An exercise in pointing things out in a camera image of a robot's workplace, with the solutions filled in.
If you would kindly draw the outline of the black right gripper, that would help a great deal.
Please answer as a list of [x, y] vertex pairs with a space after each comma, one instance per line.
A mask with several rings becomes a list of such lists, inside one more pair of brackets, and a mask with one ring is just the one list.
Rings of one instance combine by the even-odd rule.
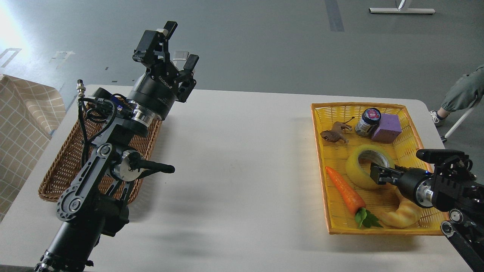
[[394, 169], [371, 163], [370, 177], [377, 185], [396, 186], [402, 196], [420, 208], [433, 207], [432, 176], [432, 173], [420, 168]]

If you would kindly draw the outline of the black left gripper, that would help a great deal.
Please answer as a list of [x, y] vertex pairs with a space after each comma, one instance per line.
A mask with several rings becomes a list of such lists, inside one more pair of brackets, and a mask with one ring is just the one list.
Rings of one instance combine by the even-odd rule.
[[150, 110], [165, 119], [175, 102], [185, 103], [195, 88], [194, 69], [199, 55], [189, 54], [179, 71], [171, 62], [168, 41], [177, 28], [176, 21], [167, 21], [162, 29], [146, 30], [132, 59], [147, 70], [135, 83], [128, 102]]

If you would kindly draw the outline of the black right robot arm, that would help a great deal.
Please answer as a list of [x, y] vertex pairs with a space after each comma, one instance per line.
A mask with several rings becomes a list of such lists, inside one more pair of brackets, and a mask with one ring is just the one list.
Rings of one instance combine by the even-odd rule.
[[484, 270], [483, 185], [471, 172], [469, 156], [460, 150], [421, 149], [416, 157], [434, 165], [430, 173], [420, 168], [371, 164], [371, 179], [378, 185], [392, 184], [421, 208], [449, 213], [441, 231], [474, 272]]

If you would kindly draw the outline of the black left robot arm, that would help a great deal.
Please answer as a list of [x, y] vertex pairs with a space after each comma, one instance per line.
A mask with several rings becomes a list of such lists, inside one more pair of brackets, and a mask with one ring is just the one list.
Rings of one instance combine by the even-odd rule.
[[93, 266], [89, 256], [100, 236], [115, 236], [129, 222], [128, 198], [135, 181], [175, 171], [172, 165], [145, 159], [129, 144], [135, 136], [147, 137], [152, 122], [165, 120], [173, 104], [185, 103], [196, 85], [198, 55], [189, 54], [182, 70], [171, 61], [168, 42], [177, 25], [168, 21], [161, 29], [144, 31], [132, 58], [146, 71], [127, 97], [103, 88], [86, 96], [78, 80], [81, 168], [57, 201], [62, 225], [35, 272], [82, 272]]

